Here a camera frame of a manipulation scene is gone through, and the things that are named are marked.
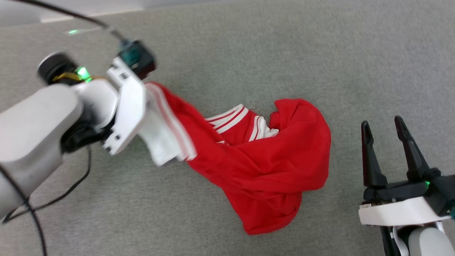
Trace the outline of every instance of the gray fabric surface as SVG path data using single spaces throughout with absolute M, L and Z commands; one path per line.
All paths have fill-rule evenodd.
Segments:
M 330 177 L 304 193 L 294 221 L 248 236 L 223 192 L 185 163 L 162 168 L 135 139 L 110 157 L 94 146 L 92 173 L 39 213 L 56 255 L 383 255 L 377 227 L 360 224 L 360 123 L 367 119 L 389 181 L 405 179 L 393 117 L 400 114 L 431 166 L 453 174 L 455 2 L 451 0 L 244 0 L 107 16 L 155 52 L 159 81 L 204 115 L 243 103 L 268 116 L 301 97 L 332 131 Z M 68 21 L 0 29 L 0 111 L 42 84 L 37 64 L 58 50 L 96 75 L 116 53 L 107 35 L 68 37 Z M 33 195 L 44 203 L 79 179 L 86 152 L 67 156 Z M 455 242 L 455 225 L 445 223 Z M 1 255 L 39 255 L 30 217 L 0 227 Z

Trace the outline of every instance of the black cable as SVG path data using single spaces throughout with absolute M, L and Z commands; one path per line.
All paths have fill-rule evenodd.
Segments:
M 43 229 L 41 228 L 41 224 L 40 224 L 40 221 L 38 219 L 38 216 L 36 216 L 35 209 L 33 209 L 33 207 L 30 205 L 30 202 L 28 201 L 28 199 L 25 196 L 24 192 L 22 192 L 22 190 L 19 188 L 18 184 L 10 177 L 8 172 L 5 169 L 3 169 L 3 167 L 1 167 L 1 165 L 0 165 L 0 172 L 8 180 L 8 182 L 14 187 L 16 192 L 20 195 L 20 197 L 24 201 L 25 206 L 30 211 L 30 214 L 31 214 L 31 216 L 33 218 L 33 221 L 35 222 L 36 229 L 38 230 L 38 235 L 40 236 L 41 251 L 43 252 L 43 256 L 47 256 L 46 241 L 44 239 Z
M 43 205 L 40 205 L 40 206 L 37 206 L 35 207 L 33 210 L 34 211 L 37 211 L 37 210 L 42 210 L 44 208 L 46 208 L 47 206 L 50 206 L 50 205 L 53 205 L 55 204 L 56 202 L 64 199 L 67 195 L 69 195 L 71 192 L 73 192 L 73 190 L 82 182 L 84 181 L 88 174 L 90 174 L 90 170 L 91 170 L 91 147 L 90 146 L 87 146 L 87 152 L 88 152 L 88 164 L 87 164 L 87 171 L 86 173 L 84 174 L 84 176 L 82 178 L 80 178 L 76 183 L 74 183 L 70 189 L 68 189 L 68 191 L 66 191 L 63 195 L 55 198 L 54 200 L 48 202 L 47 204 L 43 204 Z M 8 215 L 5 217 L 5 219 L 3 220 L 3 224 L 11 221 L 11 220 L 14 220 L 15 218 L 19 217 L 19 216 L 22 216 L 24 214 L 26 214 L 27 212 L 29 212 L 30 210 L 23 210 L 15 215 L 13 215 L 13 213 L 15 212 L 16 210 L 13 210 L 11 211 L 10 213 L 8 213 Z
M 38 7 L 41 7 L 41 8 L 53 10 L 53 11 L 56 11 L 56 12 L 60 12 L 60 13 L 63 13 L 63 14 L 69 15 L 69 16 L 73 16 L 75 18 L 79 18 L 79 19 L 82 19 L 82 20 L 97 24 L 97 25 L 101 26 L 103 29 L 108 30 L 113 36 L 115 36 L 122 43 L 129 42 L 119 31 L 115 30 L 109 24 L 107 24 L 107 23 L 105 23 L 105 22 L 103 22 L 103 21 L 101 21 L 99 19 L 90 18 L 90 17 L 87 17 L 87 16 L 82 15 L 80 13 L 73 12 L 73 11 L 70 11 L 70 10 L 66 10 L 66 9 L 57 7 L 55 5 L 51 5 L 51 4 L 48 4 L 48 3 L 45 3 L 45 2 L 41 2 L 41 1 L 36 1 L 36 0 L 10 0 L 10 1 L 26 3 L 26 4 L 29 4 L 29 5 L 35 5 L 35 6 L 38 6 Z

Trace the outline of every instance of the green light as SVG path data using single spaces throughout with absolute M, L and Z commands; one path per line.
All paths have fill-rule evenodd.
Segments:
M 84 68 L 84 67 L 81 67 L 81 68 L 77 71 L 77 74 L 78 74 L 79 76 L 81 76 L 82 80 L 87 80 L 87 79 L 90 78 L 89 72 L 88 72 L 87 69 Z

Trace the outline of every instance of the red cloth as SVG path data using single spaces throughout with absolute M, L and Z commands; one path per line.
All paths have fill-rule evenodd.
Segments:
M 277 100 L 269 126 L 279 132 L 272 130 L 271 137 L 250 141 L 255 138 L 255 127 L 257 137 L 255 124 L 260 120 L 242 105 L 238 106 L 241 111 L 227 112 L 224 117 L 231 116 L 214 125 L 214 118 L 206 121 L 164 86 L 150 86 L 163 91 L 191 137 L 197 156 L 188 164 L 223 189 L 248 234 L 285 227 L 297 214 L 302 192 L 324 186 L 329 174 L 330 129 L 319 110 L 307 101 Z M 217 133 L 223 127 L 225 131 Z

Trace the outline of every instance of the white wall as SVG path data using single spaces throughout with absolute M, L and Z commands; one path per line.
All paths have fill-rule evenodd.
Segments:
M 44 0 L 87 15 L 107 14 L 170 5 L 213 2 L 218 0 Z M 0 0 L 0 27 L 49 22 L 66 16 L 44 9 Z

